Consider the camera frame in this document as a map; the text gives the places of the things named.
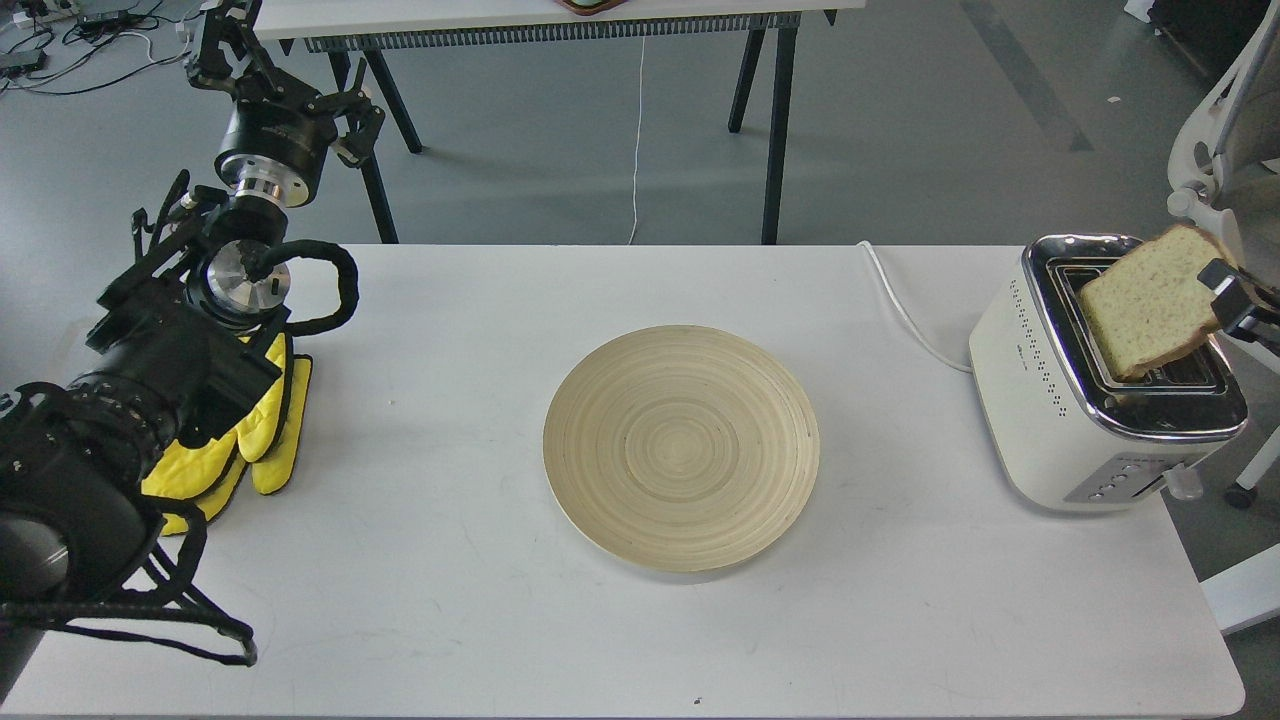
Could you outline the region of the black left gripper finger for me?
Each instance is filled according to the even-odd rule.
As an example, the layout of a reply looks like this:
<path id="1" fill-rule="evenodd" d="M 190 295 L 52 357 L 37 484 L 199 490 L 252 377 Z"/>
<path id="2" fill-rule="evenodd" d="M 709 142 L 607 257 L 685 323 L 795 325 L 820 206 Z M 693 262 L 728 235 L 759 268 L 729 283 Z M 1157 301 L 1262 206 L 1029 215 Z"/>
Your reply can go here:
<path id="1" fill-rule="evenodd" d="M 348 168 L 369 164 L 387 118 L 362 88 L 315 95 L 303 100 L 301 111 L 317 127 L 320 147 L 334 149 Z"/>
<path id="2" fill-rule="evenodd" d="M 237 102 L 273 99 L 273 61 L 253 24 L 260 1 L 205 1 L 186 78 L 195 88 L 223 91 Z"/>

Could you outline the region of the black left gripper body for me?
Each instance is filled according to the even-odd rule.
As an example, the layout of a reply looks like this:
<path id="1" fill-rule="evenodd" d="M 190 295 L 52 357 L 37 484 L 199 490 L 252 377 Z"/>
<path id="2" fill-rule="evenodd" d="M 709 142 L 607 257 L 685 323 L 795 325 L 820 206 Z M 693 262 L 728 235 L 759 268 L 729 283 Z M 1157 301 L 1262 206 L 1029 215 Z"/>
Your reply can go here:
<path id="1" fill-rule="evenodd" d="M 337 124 L 329 117 L 310 117 L 278 102 L 234 102 L 214 168 L 219 179 L 236 187 L 242 179 L 264 177 L 282 191 L 285 208 L 315 200 Z"/>

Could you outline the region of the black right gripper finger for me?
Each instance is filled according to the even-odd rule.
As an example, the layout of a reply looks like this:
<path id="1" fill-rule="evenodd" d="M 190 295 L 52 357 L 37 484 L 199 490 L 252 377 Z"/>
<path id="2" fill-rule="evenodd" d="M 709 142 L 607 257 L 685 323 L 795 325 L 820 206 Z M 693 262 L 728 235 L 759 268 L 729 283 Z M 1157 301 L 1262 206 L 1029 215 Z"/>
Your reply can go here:
<path id="1" fill-rule="evenodd" d="M 1213 295 L 1211 307 L 1225 334 L 1279 355 L 1277 290 L 1222 259 L 1211 260 L 1197 279 Z"/>

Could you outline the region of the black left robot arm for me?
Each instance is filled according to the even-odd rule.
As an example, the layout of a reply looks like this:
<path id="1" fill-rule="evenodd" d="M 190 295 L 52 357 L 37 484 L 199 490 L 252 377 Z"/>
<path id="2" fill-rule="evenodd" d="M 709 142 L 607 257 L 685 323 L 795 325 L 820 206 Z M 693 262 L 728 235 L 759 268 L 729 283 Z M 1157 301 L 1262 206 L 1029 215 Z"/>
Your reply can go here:
<path id="1" fill-rule="evenodd" d="M 3 396 L 3 685 L 45 634 L 138 642 L 99 620 L 207 626 L 239 644 L 250 625 L 195 587 L 207 523 L 191 500 L 143 492 L 173 445 L 232 430 L 282 377 L 274 338 L 344 325 L 358 269 L 339 245 L 285 240 L 287 211 L 310 202 L 329 151 L 372 156 L 384 113 L 360 79 L 323 94 L 278 68 L 253 32 L 260 3 L 210 1 L 186 61 L 196 88 L 234 111 L 214 168 L 220 188 L 182 172 L 154 222 L 137 215 L 134 264 L 99 299 L 86 343 L 100 364 L 68 387 L 32 382 Z"/>

